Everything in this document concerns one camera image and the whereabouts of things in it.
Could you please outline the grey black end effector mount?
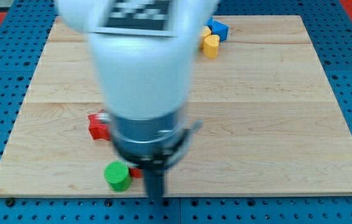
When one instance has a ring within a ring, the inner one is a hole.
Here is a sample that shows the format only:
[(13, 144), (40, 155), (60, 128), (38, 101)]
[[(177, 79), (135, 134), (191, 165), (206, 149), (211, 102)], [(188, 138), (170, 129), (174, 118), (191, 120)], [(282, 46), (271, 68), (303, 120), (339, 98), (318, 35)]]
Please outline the grey black end effector mount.
[(195, 132), (202, 127), (197, 119), (186, 128), (186, 108), (150, 119), (110, 116), (112, 143), (129, 164), (147, 170), (167, 170), (188, 152)]

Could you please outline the black pusher rod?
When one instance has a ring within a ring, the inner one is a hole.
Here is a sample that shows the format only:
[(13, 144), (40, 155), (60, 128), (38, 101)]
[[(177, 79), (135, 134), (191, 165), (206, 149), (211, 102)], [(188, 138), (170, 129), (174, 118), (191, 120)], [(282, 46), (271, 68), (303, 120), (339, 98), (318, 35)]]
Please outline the black pusher rod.
[(162, 170), (143, 170), (143, 178), (147, 196), (159, 200), (164, 195), (164, 172)]

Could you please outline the yellow block behind arm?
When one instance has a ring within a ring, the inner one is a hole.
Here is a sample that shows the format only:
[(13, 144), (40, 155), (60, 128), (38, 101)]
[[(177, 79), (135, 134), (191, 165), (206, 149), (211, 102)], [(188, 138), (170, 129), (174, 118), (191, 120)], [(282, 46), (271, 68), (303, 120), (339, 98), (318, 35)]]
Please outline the yellow block behind arm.
[(200, 33), (199, 49), (203, 50), (206, 46), (206, 39), (212, 34), (212, 30), (208, 26), (204, 26)]

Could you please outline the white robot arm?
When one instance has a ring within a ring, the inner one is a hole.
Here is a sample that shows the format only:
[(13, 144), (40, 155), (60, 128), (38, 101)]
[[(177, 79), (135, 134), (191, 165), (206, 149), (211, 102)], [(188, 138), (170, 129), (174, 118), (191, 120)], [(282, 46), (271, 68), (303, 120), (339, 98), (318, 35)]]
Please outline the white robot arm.
[(150, 198), (187, 153), (201, 121), (187, 126), (191, 74), (217, 0), (56, 0), (62, 20), (87, 38), (112, 143), (141, 169)]

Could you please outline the blue block behind arm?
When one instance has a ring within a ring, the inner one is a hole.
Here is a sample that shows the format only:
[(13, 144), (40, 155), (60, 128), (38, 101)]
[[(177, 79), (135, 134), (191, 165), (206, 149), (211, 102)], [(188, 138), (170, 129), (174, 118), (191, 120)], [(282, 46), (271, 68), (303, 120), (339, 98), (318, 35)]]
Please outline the blue block behind arm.
[(210, 17), (207, 22), (206, 22), (206, 25), (208, 26), (208, 28), (210, 30), (212, 30), (212, 26), (213, 26), (213, 17)]

